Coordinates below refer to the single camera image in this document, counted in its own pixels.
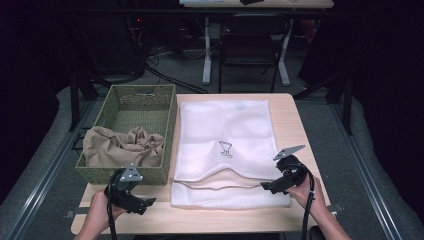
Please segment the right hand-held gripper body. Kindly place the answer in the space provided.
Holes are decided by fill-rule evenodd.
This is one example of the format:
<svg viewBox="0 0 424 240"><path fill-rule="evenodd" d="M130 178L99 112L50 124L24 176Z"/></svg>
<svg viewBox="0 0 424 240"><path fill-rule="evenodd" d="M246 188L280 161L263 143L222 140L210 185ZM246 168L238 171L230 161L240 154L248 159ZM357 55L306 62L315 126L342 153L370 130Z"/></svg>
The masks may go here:
<svg viewBox="0 0 424 240"><path fill-rule="evenodd" d="M273 158L276 162L276 167L282 173L282 176L275 180L275 184L278 188L290 188L304 181L307 174L307 168L295 156L295 153L303 148L304 145L284 148Z"/></svg>

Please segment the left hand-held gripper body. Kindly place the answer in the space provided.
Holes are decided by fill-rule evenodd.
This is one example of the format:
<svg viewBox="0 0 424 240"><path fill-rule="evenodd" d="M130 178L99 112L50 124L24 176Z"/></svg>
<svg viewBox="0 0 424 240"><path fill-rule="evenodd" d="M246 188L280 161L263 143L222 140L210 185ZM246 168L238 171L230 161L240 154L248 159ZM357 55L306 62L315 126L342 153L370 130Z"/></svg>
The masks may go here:
<svg viewBox="0 0 424 240"><path fill-rule="evenodd" d="M105 195L111 204L128 212L131 207L143 205L142 200L131 193L142 180L143 177L133 164L119 168L110 177Z"/></svg>

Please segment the beige cloth garment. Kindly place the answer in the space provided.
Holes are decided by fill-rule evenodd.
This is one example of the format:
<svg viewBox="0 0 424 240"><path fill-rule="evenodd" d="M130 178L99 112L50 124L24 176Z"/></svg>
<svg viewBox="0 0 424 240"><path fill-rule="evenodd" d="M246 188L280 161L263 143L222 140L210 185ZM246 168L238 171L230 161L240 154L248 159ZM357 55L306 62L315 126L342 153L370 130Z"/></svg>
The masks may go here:
<svg viewBox="0 0 424 240"><path fill-rule="evenodd" d="M83 156L88 167L159 167L165 138L150 134L142 127L128 133L95 126L83 139Z"/></svg>

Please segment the white cloth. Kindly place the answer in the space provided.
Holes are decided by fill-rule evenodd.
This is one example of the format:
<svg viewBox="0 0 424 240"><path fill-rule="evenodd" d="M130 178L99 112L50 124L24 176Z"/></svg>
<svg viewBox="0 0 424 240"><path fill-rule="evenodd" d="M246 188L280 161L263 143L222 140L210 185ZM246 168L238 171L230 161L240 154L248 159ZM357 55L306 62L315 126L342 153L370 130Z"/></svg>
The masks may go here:
<svg viewBox="0 0 424 240"><path fill-rule="evenodd" d="M243 210L291 206L283 193L262 188L280 177L266 100L188 101L180 104L181 132L171 205Z"/></svg>

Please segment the green woven basket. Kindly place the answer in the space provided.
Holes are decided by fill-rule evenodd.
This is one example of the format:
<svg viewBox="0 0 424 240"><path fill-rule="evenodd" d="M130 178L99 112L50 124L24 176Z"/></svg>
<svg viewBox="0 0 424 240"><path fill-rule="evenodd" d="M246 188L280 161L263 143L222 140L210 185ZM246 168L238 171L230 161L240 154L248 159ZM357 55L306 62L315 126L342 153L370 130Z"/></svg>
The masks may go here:
<svg viewBox="0 0 424 240"><path fill-rule="evenodd" d="M94 126L128 133L136 127L165 138L159 167L138 167L145 185L164 185L168 181L177 97L173 85L126 85L110 88ZM91 184L106 184L113 172L123 167L88 167L82 154L76 170Z"/></svg>

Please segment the person's right hand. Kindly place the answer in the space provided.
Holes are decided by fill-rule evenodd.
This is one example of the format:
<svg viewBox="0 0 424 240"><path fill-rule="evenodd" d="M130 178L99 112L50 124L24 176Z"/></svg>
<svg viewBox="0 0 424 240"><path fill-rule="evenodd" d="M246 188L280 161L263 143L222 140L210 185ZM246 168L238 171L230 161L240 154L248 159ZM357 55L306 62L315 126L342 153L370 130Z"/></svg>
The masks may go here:
<svg viewBox="0 0 424 240"><path fill-rule="evenodd" d="M307 206L310 195L313 195L313 200L310 207L310 214L318 216L326 210L325 199L321 189L321 182L317 177L313 177L314 190L310 187L310 178L306 177L304 182L298 186L291 187L287 192L303 207Z"/></svg>

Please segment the person's left hand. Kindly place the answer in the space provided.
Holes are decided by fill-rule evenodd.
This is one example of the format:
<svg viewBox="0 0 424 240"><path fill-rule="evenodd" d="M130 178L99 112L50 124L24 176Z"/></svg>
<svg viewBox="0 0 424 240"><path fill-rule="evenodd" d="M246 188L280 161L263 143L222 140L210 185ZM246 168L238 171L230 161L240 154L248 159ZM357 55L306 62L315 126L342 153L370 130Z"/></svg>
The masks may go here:
<svg viewBox="0 0 424 240"><path fill-rule="evenodd" d="M99 191L92 196L90 209L85 219L87 229L104 231L109 227L107 207L108 199L103 191Z"/></svg>

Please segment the black metal stand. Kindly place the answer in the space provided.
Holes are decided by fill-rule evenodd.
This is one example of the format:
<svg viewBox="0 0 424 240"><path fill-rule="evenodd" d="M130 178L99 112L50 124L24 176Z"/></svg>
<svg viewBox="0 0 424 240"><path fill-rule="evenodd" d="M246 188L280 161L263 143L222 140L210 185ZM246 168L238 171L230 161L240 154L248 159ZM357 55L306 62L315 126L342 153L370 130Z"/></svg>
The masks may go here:
<svg viewBox="0 0 424 240"><path fill-rule="evenodd" d="M73 131L80 121L79 94L86 99L93 101L98 97L98 92L94 87L96 77L87 71L75 73L70 80L70 96L71 96L71 125L69 130Z"/></svg>
<svg viewBox="0 0 424 240"><path fill-rule="evenodd" d="M294 99L303 99L327 85L330 86L327 94L325 95L325 101L328 104L337 104L340 98L343 98L342 125L347 134L351 135L353 70L350 67L346 67L331 77L307 87L300 93L295 94Z"/></svg>

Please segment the black folding chair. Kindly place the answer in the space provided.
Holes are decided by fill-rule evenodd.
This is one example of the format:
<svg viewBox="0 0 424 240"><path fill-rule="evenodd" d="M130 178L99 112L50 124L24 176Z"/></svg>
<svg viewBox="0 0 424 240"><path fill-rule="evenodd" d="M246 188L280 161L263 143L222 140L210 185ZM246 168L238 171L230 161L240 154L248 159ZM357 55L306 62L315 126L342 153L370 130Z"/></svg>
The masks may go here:
<svg viewBox="0 0 424 240"><path fill-rule="evenodd" d="M271 13L238 13L220 25L218 92L222 92L223 68L273 68L270 92L275 89L284 41L290 20Z"/></svg>

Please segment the white-legged desk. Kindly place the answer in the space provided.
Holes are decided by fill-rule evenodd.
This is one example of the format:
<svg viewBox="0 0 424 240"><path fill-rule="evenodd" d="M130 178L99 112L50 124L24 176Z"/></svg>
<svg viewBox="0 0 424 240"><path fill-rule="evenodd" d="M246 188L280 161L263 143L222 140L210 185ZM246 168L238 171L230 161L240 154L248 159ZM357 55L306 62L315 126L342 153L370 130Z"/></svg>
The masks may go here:
<svg viewBox="0 0 424 240"><path fill-rule="evenodd" d="M187 8L235 8L235 9L247 9L247 8L270 8L271 10L283 9L283 10L304 10L304 9L330 9L334 6L333 0L252 0L253 3L244 4L241 0L179 0L179 4ZM205 61L203 68L203 79L204 85L211 83L211 72L212 72L212 55L211 55L211 43L210 43L210 21L209 17L205 17ZM283 50L287 48L289 40L284 41ZM278 66L279 73L282 74L283 86L289 86L290 80L287 75L286 66L284 64L284 56L280 57Z"/></svg>

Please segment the black computer case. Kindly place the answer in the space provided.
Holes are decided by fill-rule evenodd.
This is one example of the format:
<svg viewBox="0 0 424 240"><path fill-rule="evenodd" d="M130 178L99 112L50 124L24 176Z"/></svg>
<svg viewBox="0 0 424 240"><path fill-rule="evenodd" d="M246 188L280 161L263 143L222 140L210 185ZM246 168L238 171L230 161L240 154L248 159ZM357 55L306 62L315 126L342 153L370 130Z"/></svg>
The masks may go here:
<svg viewBox="0 0 424 240"><path fill-rule="evenodd" d="M97 19L99 65L110 75L141 75L145 61L136 49L134 31L125 17Z"/></svg>

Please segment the grey metal floor rail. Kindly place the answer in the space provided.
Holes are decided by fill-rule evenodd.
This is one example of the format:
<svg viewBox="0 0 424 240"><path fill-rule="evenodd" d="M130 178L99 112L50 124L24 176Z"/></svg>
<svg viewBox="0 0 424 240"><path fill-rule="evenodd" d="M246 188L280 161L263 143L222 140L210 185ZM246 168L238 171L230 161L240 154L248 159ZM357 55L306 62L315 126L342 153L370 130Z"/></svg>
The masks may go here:
<svg viewBox="0 0 424 240"><path fill-rule="evenodd" d="M349 135L342 123L342 113L337 105L330 104L329 109L333 118L336 121L336 125L342 133L349 150L353 155L353 164L356 172L365 189L367 197L372 205L375 215L382 227L383 232L386 235L387 240L403 240L397 225L395 224L391 213L377 188L374 179L371 176L369 168L365 162L365 159L355 142L352 135Z"/></svg>
<svg viewBox="0 0 424 240"><path fill-rule="evenodd" d="M52 127L0 206L0 223L5 226L5 230L0 231L3 240L23 239L65 163L66 154L95 106L96 101L83 103L78 110L80 120L72 127L71 105L64 101L60 103Z"/></svg>

